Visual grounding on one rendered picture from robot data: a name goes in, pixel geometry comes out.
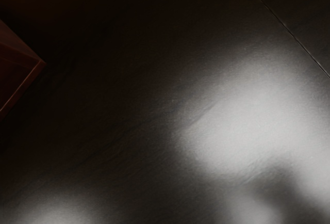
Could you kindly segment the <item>dark red wooden drawer cabinet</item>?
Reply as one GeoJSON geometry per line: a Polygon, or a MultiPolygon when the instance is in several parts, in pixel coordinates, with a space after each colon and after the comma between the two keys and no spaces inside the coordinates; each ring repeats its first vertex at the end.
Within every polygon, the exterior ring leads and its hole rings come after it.
{"type": "Polygon", "coordinates": [[[46,63],[0,20],[0,122],[46,63]]]}

